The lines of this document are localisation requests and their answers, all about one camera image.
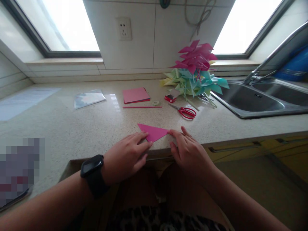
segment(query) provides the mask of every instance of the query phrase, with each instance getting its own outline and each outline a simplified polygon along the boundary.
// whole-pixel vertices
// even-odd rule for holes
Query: window frame
[[[99,51],[51,51],[15,0],[0,0],[45,58],[102,57]],[[219,60],[248,59],[295,0],[283,0],[243,54],[217,54]]]
[[[101,58],[100,51],[52,51],[15,0],[0,0],[44,58]]]
[[[217,54],[220,59],[248,59],[295,0],[283,0],[243,54]]]

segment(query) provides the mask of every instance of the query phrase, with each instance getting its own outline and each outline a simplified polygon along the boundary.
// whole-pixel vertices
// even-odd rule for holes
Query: hand
[[[105,153],[102,175],[106,185],[120,183],[145,165],[148,155],[141,155],[153,145],[153,142],[140,141],[147,136],[148,133],[145,132],[128,135]]]
[[[178,149],[170,142],[171,153],[180,168],[192,178],[203,183],[205,177],[216,168],[201,144],[199,144],[182,126],[182,132],[169,130],[168,134],[176,138]]]

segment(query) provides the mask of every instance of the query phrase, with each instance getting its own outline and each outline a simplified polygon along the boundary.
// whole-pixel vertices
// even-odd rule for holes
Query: red scissors
[[[172,104],[169,104],[169,105],[170,105],[171,107],[176,108],[176,109],[179,111],[179,113],[180,113],[184,118],[186,118],[186,119],[193,119],[193,118],[195,118],[196,115],[197,115],[197,113],[196,113],[194,110],[190,109],[190,108],[187,108],[187,107],[177,107],[177,106],[174,106],[174,105],[172,105]]]

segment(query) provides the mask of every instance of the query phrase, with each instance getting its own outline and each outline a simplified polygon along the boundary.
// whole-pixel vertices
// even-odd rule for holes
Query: watch strap
[[[88,186],[90,188],[90,191],[94,199],[101,197],[110,188],[110,186],[107,186],[105,184],[105,181],[102,176],[101,168],[97,169],[90,175],[86,176],[85,179],[88,183]]]

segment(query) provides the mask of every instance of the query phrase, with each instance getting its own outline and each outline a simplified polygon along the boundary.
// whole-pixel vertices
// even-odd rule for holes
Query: leopard print clothing
[[[109,221],[107,231],[226,231],[226,228],[201,216],[182,212],[163,215],[159,207],[141,206],[118,213]]]

